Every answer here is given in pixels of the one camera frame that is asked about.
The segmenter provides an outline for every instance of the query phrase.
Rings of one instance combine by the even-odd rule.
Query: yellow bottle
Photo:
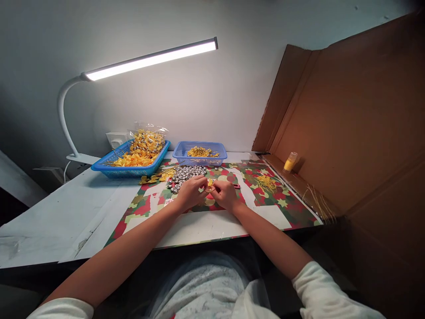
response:
[[[285,171],[291,171],[292,168],[294,167],[295,163],[297,162],[297,157],[298,154],[295,152],[291,152],[291,154],[289,155],[288,159],[285,162],[285,166],[283,167],[283,169]]]

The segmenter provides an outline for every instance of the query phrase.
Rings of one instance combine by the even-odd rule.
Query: electrical outlet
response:
[[[130,139],[130,134],[128,132],[109,132],[106,133],[106,137],[111,147],[116,149]]]

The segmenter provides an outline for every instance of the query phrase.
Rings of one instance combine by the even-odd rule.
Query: white table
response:
[[[165,158],[173,158],[171,153]],[[225,162],[250,158],[258,159],[252,153],[229,152]],[[91,169],[81,173],[0,227],[0,268],[93,256],[103,248],[139,190],[138,182],[137,179],[108,179]],[[226,222],[230,222],[231,227],[240,227],[232,220]],[[171,235],[179,234],[174,230]]]

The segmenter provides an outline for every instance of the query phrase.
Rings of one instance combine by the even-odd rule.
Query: blue basket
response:
[[[211,149],[212,151],[219,152],[219,157],[191,157],[187,156],[187,152],[195,146]],[[184,161],[184,165],[203,165],[203,166],[220,166],[223,160],[227,158],[227,153],[222,143],[213,142],[192,142],[181,141],[174,149],[173,157],[179,163]]]
[[[132,140],[122,144],[121,146],[117,147],[116,150],[121,150],[124,153],[130,151],[130,145]],[[152,165],[149,166],[140,166],[140,167],[114,167],[109,165],[104,165],[103,163],[107,161],[116,161],[118,159],[118,156],[115,154],[114,151],[108,153],[104,157],[102,157],[100,160],[98,160],[95,164],[92,165],[92,170],[94,171],[101,171],[103,174],[105,174],[109,178],[130,178],[130,177],[140,177],[140,176],[151,176],[156,172],[159,165],[161,164],[165,154],[167,153],[168,147],[170,146],[170,141],[165,141],[165,146],[161,150],[160,154],[154,161]]]

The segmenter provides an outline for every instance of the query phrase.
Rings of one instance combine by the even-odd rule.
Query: white shirt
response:
[[[300,309],[303,319],[384,318],[378,311],[351,300],[315,261],[308,263],[292,284],[304,305]],[[260,285],[258,280],[245,285],[232,268],[203,265],[183,275],[155,303],[150,318],[278,319],[256,303]],[[93,312],[84,301],[60,298],[42,305],[28,319],[91,319]]]

